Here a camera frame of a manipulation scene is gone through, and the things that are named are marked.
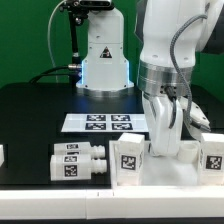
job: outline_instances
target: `black and white label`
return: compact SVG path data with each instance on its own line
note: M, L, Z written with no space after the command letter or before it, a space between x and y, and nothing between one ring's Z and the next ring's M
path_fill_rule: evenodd
M112 121L131 121L129 115L111 115Z
M80 155L80 151L74 151L74 150L67 151L66 152L66 155Z
M142 164L143 164L143 152L139 156L139 168L141 168Z
M121 169L136 170L136 157L121 155Z
M78 166L70 165L64 166L65 177L77 177L78 176Z
M87 123L85 130L89 130L89 131L106 130L106 124L105 123Z
M100 58L112 58L112 55L111 55L110 50L108 49L108 47L104 48L104 51L100 55Z
M75 162L77 162L77 156L65 156L64 162L65 163L75 163Z
M207 156L206 169L207 170L221 170L222 157L221 156Z
M128 131L133 130L131 123L112 123L112 129L115 131Z
M78 149L79 148L79 144L67 144L67 147L66 147L68 150L70 149Z
M106 121L106 115L87 115L87 121Z
M201 154L200 154L200 164L201 164L201 167L203 166L203 151L201 149Z

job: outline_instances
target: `green wall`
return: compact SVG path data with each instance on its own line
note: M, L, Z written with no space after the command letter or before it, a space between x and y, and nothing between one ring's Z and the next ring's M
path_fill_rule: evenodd
M27 82L51 68L47 48L49 17L59 0L13 0L0 3L0 87ZM140 44L133 34L138 0L114 0L125 17L125 56L130 61L131 80L136 80ZM78 28L81 56L87 48L87 24ZM52 27L52 48L57 65L71 61L67 14L57 13ZM224 101L224 56L197 55L193 83Z

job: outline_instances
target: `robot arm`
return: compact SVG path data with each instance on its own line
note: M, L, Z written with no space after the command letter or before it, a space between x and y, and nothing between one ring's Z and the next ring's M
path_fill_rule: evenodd
M195 65L195 51L205 46L222 7L223 0L147 1L138 87L143 91L143 106L154 155L174 156L179 150L182 106L186 106L180 99L186 94L190 98L189 84ZM175 40L177 31L181 35ZM170 48L174 40L172 55ZM204 127L204 124L192 119L191 102L184 109L189 112L185 116L187 127L192 128L192 124L197 128ZM170 127L174 116L175 122Z

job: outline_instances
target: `black table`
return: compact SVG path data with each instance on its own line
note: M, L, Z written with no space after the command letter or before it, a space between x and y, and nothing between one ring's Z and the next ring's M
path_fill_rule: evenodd
M194 102L211 122L212 132L224 133L224 104L204 89L193 86ZM10 84L0 90L0 144L5 162L0 168L0 190L107 189L110 173L93 175L91 181L51 182L49 162L54 143L89 141L104 145L108 159L110 140L121 133L61 133L67 113L143 113L141 93L112 99L76 94L69 84ZM183 138L189 138L183 131ZM41 221L41 223L85 223L79 221ZM223 223L222 219L110 220L110 223Z

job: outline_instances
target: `white cylinder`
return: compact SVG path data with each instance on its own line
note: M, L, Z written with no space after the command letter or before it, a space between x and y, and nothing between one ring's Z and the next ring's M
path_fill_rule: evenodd
M91 160L90 155L52 155L51 180L89 180L91 173L107 172L106 160Z
M90 154L92 159L105 157L104 146L91 147L89 142L74 142L54 144L55 155L82 155Z

